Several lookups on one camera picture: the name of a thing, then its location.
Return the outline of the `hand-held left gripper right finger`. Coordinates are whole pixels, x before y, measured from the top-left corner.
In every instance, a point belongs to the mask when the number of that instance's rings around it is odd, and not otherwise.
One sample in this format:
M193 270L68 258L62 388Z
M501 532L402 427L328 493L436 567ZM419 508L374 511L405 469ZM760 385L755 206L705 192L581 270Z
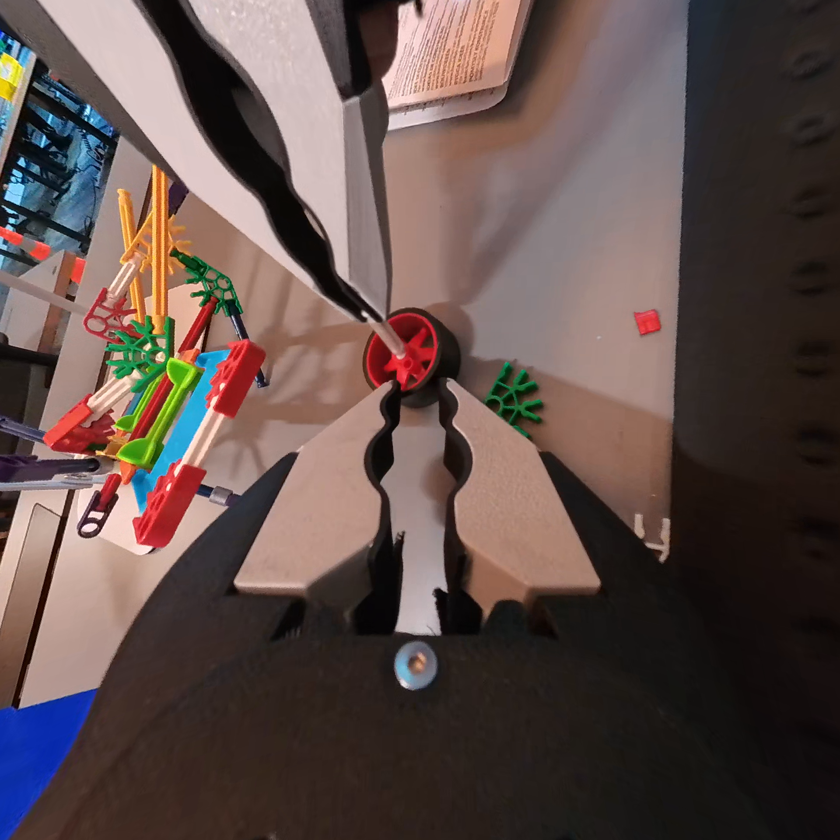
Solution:
M543 453L453 379L438 384L446 501L442 634L475 634L502 602L597 594L602 581Z

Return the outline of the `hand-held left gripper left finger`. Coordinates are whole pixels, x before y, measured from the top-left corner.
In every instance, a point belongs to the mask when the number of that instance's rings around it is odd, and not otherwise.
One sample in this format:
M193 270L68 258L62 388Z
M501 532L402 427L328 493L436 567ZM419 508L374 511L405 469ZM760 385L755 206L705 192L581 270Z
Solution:
M330 607L357 634L392 634L403 587L382 478L393 466L402 391L387 382L296 454L234 584Z

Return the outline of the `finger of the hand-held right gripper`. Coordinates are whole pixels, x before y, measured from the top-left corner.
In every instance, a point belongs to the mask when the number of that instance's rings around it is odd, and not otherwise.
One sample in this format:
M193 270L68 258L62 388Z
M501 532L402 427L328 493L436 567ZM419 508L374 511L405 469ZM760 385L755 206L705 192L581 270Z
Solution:
M239 179L269 158L235 101L245 84L199 35L191 2L38 6L189 192L309 286Z
M386 317L392 247L388 108L344 2L191 2L200 36L244 82L234 99L267 152L239 179L286 263L351 317Z

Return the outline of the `colourful construction toy airplane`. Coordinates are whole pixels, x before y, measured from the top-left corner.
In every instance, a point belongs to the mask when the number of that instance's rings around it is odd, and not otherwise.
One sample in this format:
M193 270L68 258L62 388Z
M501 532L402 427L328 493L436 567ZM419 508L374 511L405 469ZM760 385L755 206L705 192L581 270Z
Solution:
M80 516L79 536L101 535L127 488L142 550L165 547L196 498L230 503L230 492L206 483L207 457L250 391L267 384L266 352L248 336L235 285L184 251L171 192L152 166L150 207L137 222L131 194L118 190L120 270L82 321L105 341L110 377L43 438L51 450L75 455L74 466L98 457L111 468Z

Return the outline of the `red toy wheel black tyre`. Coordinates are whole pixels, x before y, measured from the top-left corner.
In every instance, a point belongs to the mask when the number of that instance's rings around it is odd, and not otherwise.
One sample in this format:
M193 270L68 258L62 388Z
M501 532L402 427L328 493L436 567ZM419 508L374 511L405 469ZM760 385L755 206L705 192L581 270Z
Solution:
M405 344L406 353L398 358L377 333L371 333L362 359L365 380L372 390L396 382L404 406L434 404L438 381L459 374L461 354L456 336L433 314L419 308L398 309L388 322Z

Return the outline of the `blue rod toy propeller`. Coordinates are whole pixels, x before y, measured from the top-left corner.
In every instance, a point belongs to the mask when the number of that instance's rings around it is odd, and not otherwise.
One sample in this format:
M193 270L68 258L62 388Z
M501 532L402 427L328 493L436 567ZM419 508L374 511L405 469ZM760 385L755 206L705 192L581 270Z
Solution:
M205 482L205 462L256 383L266 352L245 338L222 353L199 353L210 314L200 311L176 352L171 318L161 333L150 318L117 330L107 346L113 378L47 432L3 416L4 432L65 457L3 455L2 490L83 489L103 476L77 525L91 539L116 508L120 488L130 486L139 507L134 540L149 549L172 540L196 498L231 507L238 496Z

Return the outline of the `white instruction booklet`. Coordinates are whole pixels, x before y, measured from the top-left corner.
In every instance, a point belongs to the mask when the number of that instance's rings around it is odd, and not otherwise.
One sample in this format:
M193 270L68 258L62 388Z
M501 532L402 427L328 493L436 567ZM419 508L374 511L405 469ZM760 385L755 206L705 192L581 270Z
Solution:
M508 92L532 1L402 5L383 80L391 132L493 108Z

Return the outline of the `green fan connector piece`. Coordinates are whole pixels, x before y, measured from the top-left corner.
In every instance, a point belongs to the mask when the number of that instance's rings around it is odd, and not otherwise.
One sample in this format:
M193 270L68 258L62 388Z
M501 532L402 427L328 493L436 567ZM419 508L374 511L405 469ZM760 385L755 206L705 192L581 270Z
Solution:
M539 415L543 401L533 396L538 389L539 384L527 370L516 372L511 362L504 361L483 403L514 431L532 440L531 433L523 424L540 424L543 421Z

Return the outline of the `orange traffic cone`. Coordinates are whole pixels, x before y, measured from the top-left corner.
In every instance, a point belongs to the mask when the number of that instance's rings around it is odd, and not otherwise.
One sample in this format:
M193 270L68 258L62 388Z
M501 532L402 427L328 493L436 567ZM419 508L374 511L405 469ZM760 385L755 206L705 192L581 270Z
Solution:
M9 228L1 227L1 239L22 252L21 255L14 255L17 261L36 265L51 256L51 247L47 244L25 237Z

